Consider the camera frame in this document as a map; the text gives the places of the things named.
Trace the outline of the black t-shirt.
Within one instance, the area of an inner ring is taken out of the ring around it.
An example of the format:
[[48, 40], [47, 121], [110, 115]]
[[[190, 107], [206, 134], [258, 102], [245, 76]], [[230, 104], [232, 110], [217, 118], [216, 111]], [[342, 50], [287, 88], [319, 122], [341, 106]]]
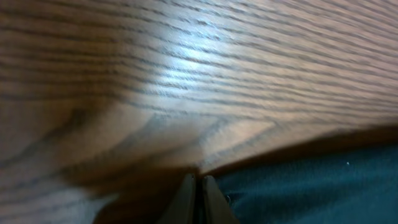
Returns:
[[241, 223], [397, 223], [397, 146], [379, 146], [217, 178]]

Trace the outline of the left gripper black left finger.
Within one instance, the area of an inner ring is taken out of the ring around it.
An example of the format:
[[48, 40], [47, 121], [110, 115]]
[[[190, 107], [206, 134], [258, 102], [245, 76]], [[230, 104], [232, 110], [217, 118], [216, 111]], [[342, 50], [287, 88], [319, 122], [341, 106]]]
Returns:
[[187, 174], [157, 224], [192, 224], [195, 208], [196, 180]]

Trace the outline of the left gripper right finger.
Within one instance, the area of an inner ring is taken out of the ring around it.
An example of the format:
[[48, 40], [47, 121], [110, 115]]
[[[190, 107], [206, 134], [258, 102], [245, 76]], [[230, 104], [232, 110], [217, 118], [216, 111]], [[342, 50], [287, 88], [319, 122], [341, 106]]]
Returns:
[[202, 182], [205, 217], [207, 224], [239, 224], [213, 176]]

